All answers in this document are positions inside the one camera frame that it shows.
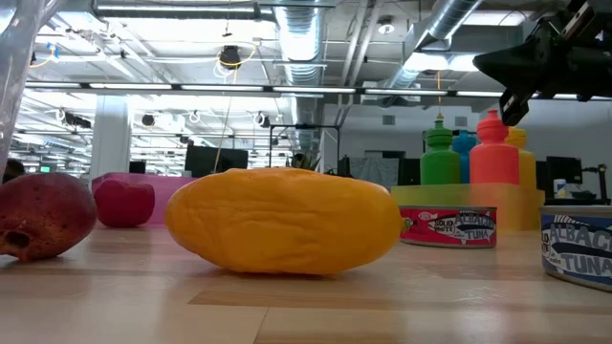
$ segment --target yellow bottle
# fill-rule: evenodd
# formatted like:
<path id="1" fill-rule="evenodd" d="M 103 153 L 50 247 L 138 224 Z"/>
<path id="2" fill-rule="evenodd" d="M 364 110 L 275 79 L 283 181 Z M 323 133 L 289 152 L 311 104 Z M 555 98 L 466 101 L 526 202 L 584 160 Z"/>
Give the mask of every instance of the yellow bottle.
<path id="1" fill-rule="evenodd" d="M 536 156 L 523 149 L 527 144 L 527 131 L 511 127 L 506 143 L 518 148 L 520 185 L 536 189 Z"/>

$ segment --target albacore tuna label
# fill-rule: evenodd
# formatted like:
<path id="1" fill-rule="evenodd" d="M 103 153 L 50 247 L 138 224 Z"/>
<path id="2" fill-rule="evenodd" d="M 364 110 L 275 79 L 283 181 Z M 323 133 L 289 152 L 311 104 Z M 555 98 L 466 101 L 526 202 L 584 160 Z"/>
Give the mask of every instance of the albacore tuna label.
<path id="1" fill-rule="evenodd" d="M 612 219 L 542 216 L 544 268 L 612 285 Z"/>
<path id="2" fill-rule="evenodd" d="M 444 246 L 491 247 L 496 242 L 494 210 L 402 208 L 402 239 Z"/>

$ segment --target wooden tabletop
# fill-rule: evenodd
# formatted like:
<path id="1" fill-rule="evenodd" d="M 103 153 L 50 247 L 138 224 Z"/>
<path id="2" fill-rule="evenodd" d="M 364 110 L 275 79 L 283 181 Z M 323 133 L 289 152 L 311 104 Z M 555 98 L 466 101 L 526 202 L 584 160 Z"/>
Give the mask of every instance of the wooden tabletop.
<path id="1" fill-rule="evenodd" d="M 162 227 L 0 256 L 0 343 L 612 343 L 612 295 L 547 276 L 537 232 L 496 249 L 397 244 L 335 276 L 238 274 Z"/>

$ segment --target red tuna can label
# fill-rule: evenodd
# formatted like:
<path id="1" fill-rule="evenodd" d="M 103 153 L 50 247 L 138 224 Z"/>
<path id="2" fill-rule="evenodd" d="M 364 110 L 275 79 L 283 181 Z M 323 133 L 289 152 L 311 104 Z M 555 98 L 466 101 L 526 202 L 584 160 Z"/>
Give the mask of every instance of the red tuna can label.
<path id="1" fill-rule="evenodd" d="M 409 244 L 486 248 L 497 243 L 496 209 L 473 206 L 401 206 Z"/>

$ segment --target yellow squash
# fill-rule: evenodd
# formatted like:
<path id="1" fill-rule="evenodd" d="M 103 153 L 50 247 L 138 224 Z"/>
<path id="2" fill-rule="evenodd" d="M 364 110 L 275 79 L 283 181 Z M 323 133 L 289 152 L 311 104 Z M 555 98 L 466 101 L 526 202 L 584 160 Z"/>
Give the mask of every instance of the yellow squash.
<path id="1" fill-rule="evenodd" d="M 241 272 L 329 274 L 370 263 L 403 227 L 379 185 L 302 169 L 210 175 L 170 199 L 165 221 L 179 245 Z"/>

